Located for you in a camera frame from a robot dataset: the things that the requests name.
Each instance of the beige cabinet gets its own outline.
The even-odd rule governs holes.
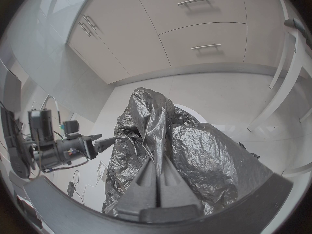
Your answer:
[[[208,22],[246,23],[244,0],[140,0],[158,34]]]
[[[106,83],[130,77],[103,41],[91,30],[82,16],[78,18],[73,26],[69,43]]]
[[[247,26],[243,23],[206,23],[160,35],[172,67],[212,62],[243,62]]]
[[[139,0],[89,0],[81,14],[120,64],[135,76],[170,68],[162,43]]]
[[[284,44],[284,15],[279,0],[245,0],[245,63],[277,67]]]

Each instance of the garbage bag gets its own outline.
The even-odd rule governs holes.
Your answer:
[[[171,100],[137,88],[114,130],[102,212],[118,216],[115,205],[149,155],[158,175],[166,154],[205,215],[219,211],[261,186],[272,171],[208,123],[199,123]]]

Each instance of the wall socket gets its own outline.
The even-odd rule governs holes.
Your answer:
[[[104,183],[106,180],[106,173],[107,173],[107,167],[102,161],[100,161],[99,167],[97,169],[97,176],[100,177],[100,179],[103,180]]]

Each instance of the silver bar handle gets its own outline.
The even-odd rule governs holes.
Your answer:
[[[197,46],[193,47],[192,50],[194,49],[203,49],[203,48],[209,48],[209,47],[221,47],[221,44],[211,44],[211,45],[204,45],[204,46]]]
[[[81,28],[82,28],[82,29],[83,29],[83,30],[84,30],[84,31],[88,34],[88,36],[91,36],[91,35],[90,35],[90,33],[91,33],[91,32],[88,32],[88,31],[84,28],[84,26],[83,26],[83,25],[84,25],[84,23],[80,23],[80,22],[78,22],[78,24],[79,24],[79,25],[80,25],[80,27],[81,27]]]
[[[188,0],[185,2],[179,2],[178,5],[183,5],[183,4],[187,4],[187,3],[191,3],[191,2],[200,2],[200,1],[206,1],[206,0]]]
[[[88,18],[90,18],[89,16],[85,16],[85,15],[82,15],[82,17],[87,21],[87,23],[91,26],[91,28],[93,29],[93,30],[96,30],[96,25],[93,25],[91,22],[90,22],[90,20],[88,19]]]

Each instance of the black curved robot mount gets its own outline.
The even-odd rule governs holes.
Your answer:
[[[45,173],[60,169],[57,168],[60,165],[68,165],[62,169],[76,167],[71,166],[73,160],[96,158],[115,138],[93,145],[102,135],[70,135],[79,129],[76,121],[70,121],[62,124],[66,139],[55,141],[51,110],[42,109],[28,112],[31,135],[24,139],[18,119],[20,93],[21,82],[0,61],[1,122],[14,171],[9,178],[15,194],[32,203],[37,216],[33,223],[42,220],[55,233],[260,233],[292,188],[289,181],[273,174],[223,211],[202,216],[202,204],[169,159],[164,157],[158,181],[155,166],[147,158],[118,201],[119,218],[109,217],[69,198],[44,176],[25,179],[29,178],[30,168],[35,169],[35,162]]]

